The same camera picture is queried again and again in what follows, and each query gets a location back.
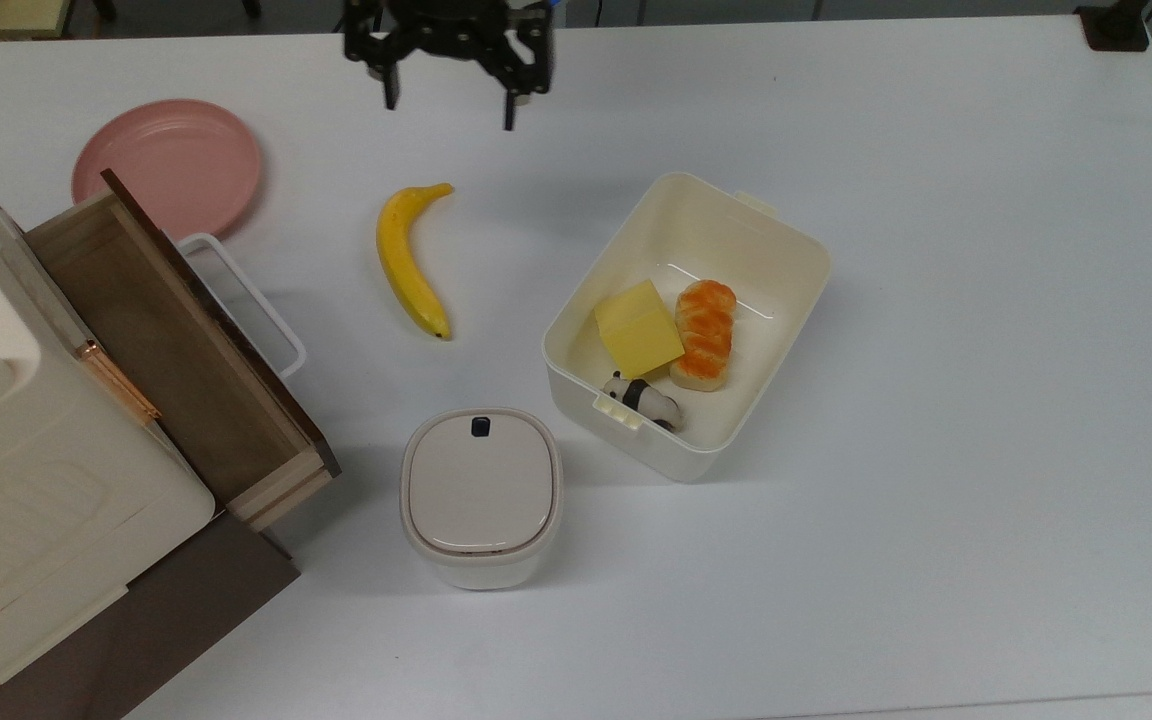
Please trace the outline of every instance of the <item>open drawer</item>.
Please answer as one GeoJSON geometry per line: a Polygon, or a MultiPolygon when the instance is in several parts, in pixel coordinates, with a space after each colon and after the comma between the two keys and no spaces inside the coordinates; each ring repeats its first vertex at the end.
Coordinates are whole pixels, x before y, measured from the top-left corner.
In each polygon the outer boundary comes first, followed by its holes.
{"type": "Polygon", "coordinates": [[[340,469],[323,433],[113,172],[24,234],[180,454],[260,530],[340,469]]]}

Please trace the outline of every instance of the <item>white plastic basket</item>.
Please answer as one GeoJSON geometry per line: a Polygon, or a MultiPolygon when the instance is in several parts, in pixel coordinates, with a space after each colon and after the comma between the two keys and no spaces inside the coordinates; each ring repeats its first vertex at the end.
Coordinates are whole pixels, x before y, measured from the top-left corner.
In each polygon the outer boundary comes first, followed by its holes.
{"type": "Polygon", "coordinates": [[[690,174],[667,174],[649,188],[545,333],[554,404],[659,473],[698,479],[758,404],[828,276],[826,249],[781,223],[767,205],[737,200],[690,174]],[[646,376],[684,411],[685,425],[672,433],[600,389],[616,366],[599,340],[594,305],[650,279],[672,309],[698,278],[736,293],[728,381],[698,392],[679,388],[664,369],[646,376]]]}

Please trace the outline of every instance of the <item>yellow sponge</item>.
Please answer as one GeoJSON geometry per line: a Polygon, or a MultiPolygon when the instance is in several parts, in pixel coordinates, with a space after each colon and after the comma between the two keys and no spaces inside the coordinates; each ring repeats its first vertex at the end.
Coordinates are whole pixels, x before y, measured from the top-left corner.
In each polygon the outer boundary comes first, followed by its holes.
{"type": "Polygon", "coordinates": [[[673,314],[652,281],[599,302],[594,321],[622,377],[641,377],[682,356],[673,314]]]}

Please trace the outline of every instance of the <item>white plastic container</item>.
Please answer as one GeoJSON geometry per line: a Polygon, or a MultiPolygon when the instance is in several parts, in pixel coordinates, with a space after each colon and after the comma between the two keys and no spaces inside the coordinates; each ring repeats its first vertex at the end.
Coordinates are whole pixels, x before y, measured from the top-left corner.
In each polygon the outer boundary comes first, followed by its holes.
{"type": "Polygon", "coordinates": [[[737,200],[685,173],[658,179],[545,333],[554,404],[667,478],[698,479],[758,404],[828,276],[826,249],[761,202],[737,200]],[[594,305],[643,279],[670,309],[695,279],[727,285],[738,302],[726,386],[682,389],[664,367],[644,378],[679,402],[677,433],[600,389],[616,366],[599,340],[594,305]]]}
{"type": "Polygon", "coordinates": [[[84,367],[86,341],[0,211],[0,683],[214,514],[159,430],[84,367]]]}
{"type": "Polygon", "coordinates": [[[403,456],[407,539],[456,588],[529,578],[562,516],[562,462],[540,420],[508,407],[426,420],[403,456]]]}

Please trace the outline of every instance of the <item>white bin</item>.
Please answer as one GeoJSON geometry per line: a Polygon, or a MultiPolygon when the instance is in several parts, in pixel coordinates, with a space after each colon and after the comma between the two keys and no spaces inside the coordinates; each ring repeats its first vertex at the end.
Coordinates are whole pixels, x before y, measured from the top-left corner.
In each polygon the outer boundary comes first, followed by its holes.
{"type": "Polygon", "coordinates": [[[828,276],[826,249],[758,200],[737,200],[685,173],[658,179],[545,333],[554,404],[667,478],[698,479],[758,404],[828,276]],[[732,361],[717,392],[679,388],[666,369],[645,377],[684,411],[684,427],[672,433],[600,389],[616,366],[599,340],[594,305],[650,279],[672,309],[698,278],[736,293],[732,361]]]}
{"type": "Polygon", "coordinates": [[[513,588],[558,533],[558,442],[509,407],[438,415],[407,444],[401,506],[407,540],[439,577],[475,591],[513,588]]]}

